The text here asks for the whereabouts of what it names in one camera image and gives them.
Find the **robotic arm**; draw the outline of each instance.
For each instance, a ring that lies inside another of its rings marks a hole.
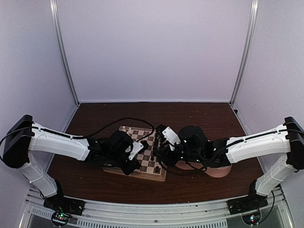
[[[267,195],[296,170],[304,169],[303,129],[292,118],[266,132],[244,137],[231,137],[210,142],[199,127],[186,126],[178,135],[170,128],[156,128],[160,139],[154,151],[161,165],[175,166],[178,161],[202,164],[199,170],[230,166],[241,160],[272,153],[283,153],[273,167],[254,180],[246,197],[228,201],[231,214],[267,205]],[[90,162],[98,167],[119,167],[129,175],[140,169],[136,154],[148,148],[145,141],[133,142],[125,132],[115,131],[110,137],[95,139],[69,135],[45,128],[22,117],[5,137],[4,163],[18,169],[34,184],[45,199],[45,206],[56,212],[81,215],[84,202],[64,197],[60,184],[49,177],[29,151],[46,151]]]

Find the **vertical metal bar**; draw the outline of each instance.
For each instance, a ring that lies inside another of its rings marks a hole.
[[[61,56],[61,62],[63,65],[63,69],[65,71],[68,87],[70,89],[70,92],[72,94],[73,100],[75,102],[75,105],[79,105],[79,100],[75,91],[75,87],[73,84],[73,80],[71,77],[71,72],[67,63],[67,56],[66,56],[66,51],[63,45],[63,39],[62,39],[62,34],[61,34],[61,29],[60,29],[60,23],[59,23],[59,15],[58,15],[58,10],[57,10],[57,1],[56,0],[50,0],[50,6],[51,6],[51,13],[55,25],[55,30],[56,30],[56,35],[57,35],[57,41],[59,45],[59,50],[60,50],[60,56]]]
[[[241,60],[241,64],[238,70],[237,74],[237,80],[236,84],[234,86],[234,90],[232,93],[232,97],[230,100],[230,104],[232,107],[235,106],[235,101],[238,95],[238,91],[245,73],[245,68],[250,52],[250,47],[253,39],[253,35],[256,29],[256,22],[257,22],[257,10],[258,10],[258,0],[252,0],[251,2],[251,11],[250,11],[250,16],[249,16],[249,23],[248,23],[248,30],[247,30],[247,36],[246,36],[246,41],[245,41],[245,46],[244,46],[244,52]]]

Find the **wooden chessboard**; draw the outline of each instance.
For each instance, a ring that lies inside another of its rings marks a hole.
[[[134,141],[151,132],[151,129],[129,126],[120,126],[119,130],[126,132]],[[148,179],[152,181],[166,180],[167,171],[161,167],[161,165],[156,161],[156,157],[152,154],[154,139],[155,132],[148,138],[143,139],[147,141],[149,147],[142,154],[135,156],[134,159],[138,160],[138,162],[141,164],[141,168],[140,170],[134,170],[133,173],[128,175],[129,177]],[[103,168],[103,170],[109,173],[124,175],[123,171],[120,168]]]

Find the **wall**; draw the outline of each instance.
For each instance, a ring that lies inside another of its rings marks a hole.
[[[250,0],[58,0],[81,102],[229,101]]]
[[[252,133],[293,116],[304,126],[304,2],[262,0],[236,106]],[[280,155],[263,157],[269,169]],[[297,228],[304,227],[304,172],[282,184]]]
[[[56,39],[48,0],[1,1],[1,138],[24,114],[57,130],[67,124],[75,106]],[[35,157],[44,167],[50,158],[46,153]],[[17,226],[28,190],[24,177],[0,162],[1,227]]]

